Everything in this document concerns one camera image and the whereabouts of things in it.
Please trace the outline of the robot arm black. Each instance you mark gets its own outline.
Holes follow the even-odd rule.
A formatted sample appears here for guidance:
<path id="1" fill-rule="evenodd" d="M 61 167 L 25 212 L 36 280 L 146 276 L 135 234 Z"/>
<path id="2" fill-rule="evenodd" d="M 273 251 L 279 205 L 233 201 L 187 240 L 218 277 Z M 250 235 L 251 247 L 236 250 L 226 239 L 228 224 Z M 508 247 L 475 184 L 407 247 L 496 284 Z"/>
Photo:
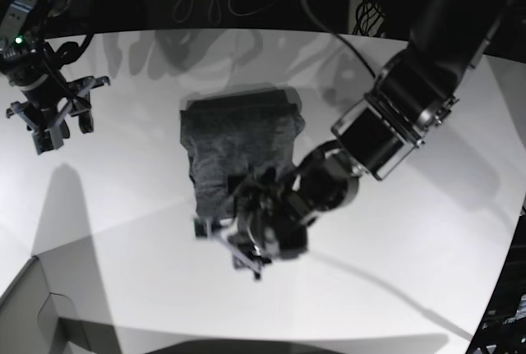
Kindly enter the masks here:
<path id="1" fill-rule="evenodd" d="M 450 115 L 511 0 L 426 0 L 408 45 L 371 90 L 332 126 L 332 139 L 283 175 L 235 177 L 225 200 L 194 220 L 195 235 L 222 244 L 255 278 L 275 260 L 306 252 L 308 228 L 351 203 L 362 176 L 383 180 Z"/>
<path id="2" fill-rule="evenodd" d="M 56 126 L 68 137 L 66 116 L 77 118 L 83 133 L 94 130 L 90 86 L 86 79 L 68 81 L 61 70 L 76 62 L 94 37 L 92 24 L 85 27 L 81 43 L 66 42 L 52 48 L 46 40 L 48 23 L 66 13 L 72 0 L 1 0 L 1 74 L 25 96 L 6 110 L 18 116 L 28 130 L 44 132 Z M 93 21 L 99 0 L 90 0 Z"/>

